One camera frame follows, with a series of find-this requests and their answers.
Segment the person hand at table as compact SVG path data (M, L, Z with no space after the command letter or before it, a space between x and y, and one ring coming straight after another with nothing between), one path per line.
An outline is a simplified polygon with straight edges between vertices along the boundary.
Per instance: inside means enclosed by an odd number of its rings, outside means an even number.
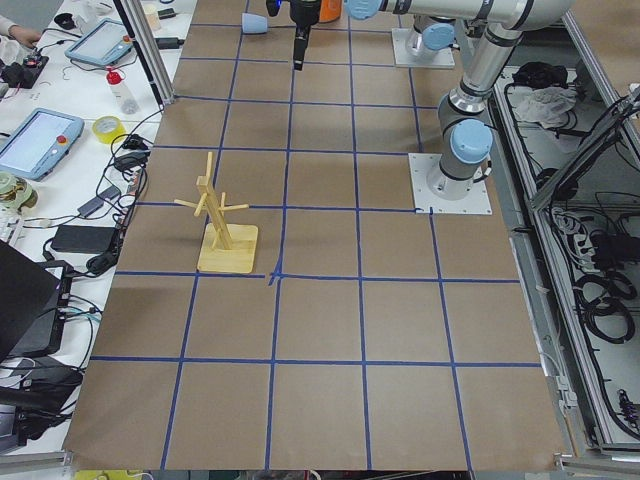
M34 48L41 39L41 32L21 26L3 15L0 16L0 23L2 36L16 40L27 48Z

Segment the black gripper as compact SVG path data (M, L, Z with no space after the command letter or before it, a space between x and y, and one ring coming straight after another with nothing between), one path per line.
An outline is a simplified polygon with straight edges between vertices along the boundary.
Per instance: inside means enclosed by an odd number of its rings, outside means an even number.
M313 26L319 22L320 0L291 0L290 18L297 26ZM301 71L309 43L310 28L297 27L294 37L293 66Z

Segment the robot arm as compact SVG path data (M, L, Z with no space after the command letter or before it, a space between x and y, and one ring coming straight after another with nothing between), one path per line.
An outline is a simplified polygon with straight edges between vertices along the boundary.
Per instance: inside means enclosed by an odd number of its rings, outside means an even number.
M455 39L455 20L448 17L414 15L413 27L406 40L407 52L419 57L450 47Z
M479 165L487 158L493 134L477 116L485 109L499 74L519 43L522 33L544 28L573 6L571 1L346 1L354 19L379 12L485 20L488 25L472 62L459 85L441 101L440 121L444 151L426 176L428 188L446 200L464 198L474 183Z

